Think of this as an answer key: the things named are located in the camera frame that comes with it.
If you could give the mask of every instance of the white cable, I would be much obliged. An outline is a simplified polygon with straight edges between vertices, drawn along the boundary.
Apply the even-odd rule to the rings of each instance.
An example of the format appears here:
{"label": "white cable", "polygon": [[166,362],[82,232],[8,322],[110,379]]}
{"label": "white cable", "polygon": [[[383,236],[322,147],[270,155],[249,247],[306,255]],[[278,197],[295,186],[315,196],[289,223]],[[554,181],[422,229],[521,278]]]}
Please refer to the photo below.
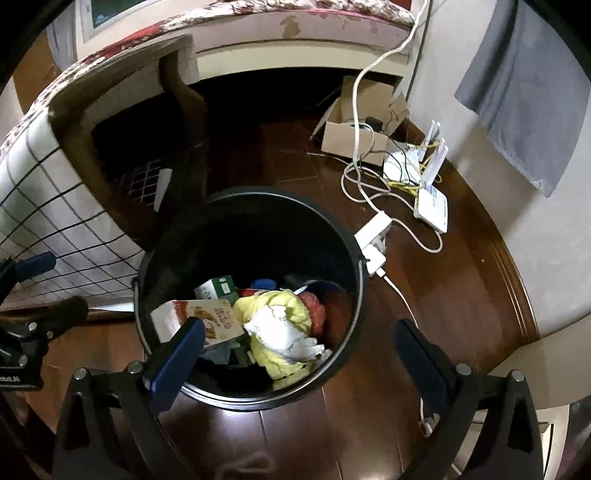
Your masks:
{"label": "white cable", "polygon": [[[410,203],[408,203],[400,195],[397,195],[396,193],[392,192],[392,189],[390,188],[390,186],[386,183],[386,181],[380,175],[378,175],[376,172],[374,172],[370,168],[358,165],[360,126],[370,129],[372,132],[372,147],[366,153],[369,153],[371,151],[371,149],[374,146],[374,141],[375,141],[374,130],[367,123],[359,122],[359,112],[357,110],[357,94],[358,94],[358,90],[359,90],[359,84],[367,72],[369,72],[372,68],[374,68],[378,63],[380,63],[386,57],[393,55],[394,53],[398,53],[398,52],[402,51],[408,45],[408,43],[413,39],[414,34],[417,31],[417,28],[419,27],[419,24],[420,24],[419,20],[423,14],[423,11],[425,10],[425,7],[427,6],[427,2],[428,2],[428,0],[426,0],[425,3],[423,3],[423,6],[421,7],[421,9],[417,15],[417,18],[415,20],[412,30],[410,31],[408,37],[402,42],[402,44],[399,47],[394,48],[393,50],[388,50],[387,52],[383,53],[376,60],[374,60],[371,64],[366,66],[363,70],[361,70],[361,72],[359,72],[359,75],[357,75],[357,78],[355,79],[355,82],[353,83],[353,94],[352,94],[353,122],[352,123],[353,123],[353,129],[355,130],[355,140],[353,143],[353,156],[352,156],[352,162],[349,165],[347,165],[343,171],[343,175],[340,178],[340,186],[341,186],[341,189],[343,190],[343,193],[345,194],[345,196],[349,200],[352,200],[355,203],[367,203],[376,212],[379,212],[380,210],[374,205],[373,200],[378,197],[381,197],[381,196],[396,197],[397,199],[402,200],[408,206],[408,208],[410,208],[412,211],[414,211],[414,207],[412,205],[410,205]],[[356,179],[349,177],[349,173],[352,170],[355,170],[355,173],[357,174]],[[381,189],[381,188],[375,187],[373,185],[362,182],[361,181],[362,172],[371,174],[372,176],[375,176],[376,178],[380,179],[380,181],[382,181],[382,183],[385,185],[386,188]],[[347,192],[347,190],[345,188],[345,179],[357,184],[357,189],[359,190],[359,193],[362,195],[363,199],[357,199],[357,198],[351,196],[349,194],[349,192]],[[375,191],[377,191],[377,193],[375,193],[374,195],[372,195],[370,197],[363,189],[364,187],[371,189],[371,190],[375,190]],[[439,253],[441,251],[441,249],[443,248],[443,241],[441,240],[441,235],[438,232],[435,231],[435,234],[437,235],[437,239],[439,240],[439,246],[435,249],[432,249],[432,248],[426,247],[403,221],[401,221],[395,217],[392,217],[392,221],[396,222],[397,224],[402,226],[412,236],[413,240],[415,240],[416,243],[426,252],[429,252],[431,254],[436,254],[436,253]]]}
{"label": "white cable", "polygon": [[[398,295],[400,295],[400,298],[402,299],[402,301],[404,302],[404,304],[406,305],[406,308],[408,309],[410,316],[413,318],[413,322],[415,324],[415,326],[417,327],[417,330],[420,330],[420,328],[418,327],[418,323],[417,323],[417,319],[414,317],[414,313],[410,307],[410,305],[408,304],[408,302],[406,301],[406,298],[404,298],[404,295],[402,295],[402,292],[400,291],[400,289],[394,284],[394,282],[392,282],[392,280],[390,280],[388,278],[388,276],[386,275],[386,272],[384,271],[383,268],[379,268],[376,270],[376,273],[382,277],[387,283],[388,285],[390,285]],[[421,420],[425,420],[425,405],[423,402],[423,398],[421,397]],[[431,426],[426,424],[428,429],[429,429],[429,435],[431,435],[433,433],[433,430],[431,429]],[[454,469],[454,471],[458,474],[461,475],[462,472],[461,470],[452,462],[452,468]]]}

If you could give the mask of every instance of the open cardboard box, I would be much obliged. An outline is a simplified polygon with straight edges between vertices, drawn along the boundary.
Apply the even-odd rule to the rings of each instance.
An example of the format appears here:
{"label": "open cardboard box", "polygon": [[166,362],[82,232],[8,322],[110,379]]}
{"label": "open cardboard box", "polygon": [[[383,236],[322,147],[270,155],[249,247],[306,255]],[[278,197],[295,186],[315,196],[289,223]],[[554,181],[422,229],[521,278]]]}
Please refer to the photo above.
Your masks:
{"label": "open cardboard box", "polygon": [[[318,125],[312,133],[317,135],[324,127],[322,138],[322,151],[341,157],[353,157],[353,145],[355,142],[355,129],[346,122],[353,121],[353,83],[354,77],[346,76],[343,79],[340,97],[337,98],[324,113]],[[384,131],[376,132],[372,146],[372,134],[368,130],[359,131],[359,154],[377,150],[379,153],[370,153],[363,161],[382,166],[386,150],[388,136],[391,135],[402,121],[408,116],[408,109],[404,97],[400,95],[392,101],[394,87],[385,83],[361,80],[357,94],[357,109],[359,120],[363,121],[371,116],[380,120]]]}

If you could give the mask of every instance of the blue object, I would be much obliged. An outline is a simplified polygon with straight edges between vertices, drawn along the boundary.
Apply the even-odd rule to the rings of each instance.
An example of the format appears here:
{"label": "blue object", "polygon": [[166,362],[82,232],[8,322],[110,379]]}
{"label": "blue object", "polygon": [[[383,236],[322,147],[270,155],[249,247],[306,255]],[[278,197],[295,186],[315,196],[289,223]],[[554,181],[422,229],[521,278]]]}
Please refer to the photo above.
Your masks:
{"label": "blue object", "polygon": [[53,270],[56,266],[56,256],[51,252],[45,252],[41,255],[21,260],[14,264],[14,271],[17,282],[28,280],[42,273]]}
{"label": "blue object", "polygon": [[259,278],[251,283],[248,288],[256,288],[257,290],[276,290],[277,282],[271,278]]}
{"label": "blue object", "polygon": [[177,341],[169,352],[164,365],[150,381],[150,407],[154,415],[168,410],[180,392],[181,387],[189,377],[189,373],[195,366],[195,362],[205,345],[205,325],[201,319],[193,319],[194,323],[186,331],[185,323],[181,329],[168,342]]}

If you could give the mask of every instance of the grid patterned cloth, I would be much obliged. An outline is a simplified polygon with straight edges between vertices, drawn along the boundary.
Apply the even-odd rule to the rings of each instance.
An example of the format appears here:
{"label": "grid patterned cloth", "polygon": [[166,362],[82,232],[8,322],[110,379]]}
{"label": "grid patterned cloth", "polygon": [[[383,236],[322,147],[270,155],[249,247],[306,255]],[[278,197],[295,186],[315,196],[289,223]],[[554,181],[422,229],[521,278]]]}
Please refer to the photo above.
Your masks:
{"label": "grid patterned cloth", "polygon": [[45,108],[0,159],[0,258],[47,251],[57,257],[55,269],[18,284],[2,310],[75,295],[130,297],[144,256],[82,183]]}

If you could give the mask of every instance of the white crumpled tissue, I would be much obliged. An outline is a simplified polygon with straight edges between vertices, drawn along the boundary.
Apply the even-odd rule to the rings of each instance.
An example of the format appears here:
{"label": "white crumpled tissue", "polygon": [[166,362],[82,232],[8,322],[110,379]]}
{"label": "white crumpled tissue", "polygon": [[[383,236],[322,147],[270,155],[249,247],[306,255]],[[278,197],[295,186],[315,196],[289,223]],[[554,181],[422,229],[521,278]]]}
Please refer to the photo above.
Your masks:
{"label": "white crumpled tissue", "polygon": [[318,345],[318,340],[294,327],[285,310],[283,305],[264,305],[244,324],[244,329],[287,361],[315,360],[324,352],[324,345]]}

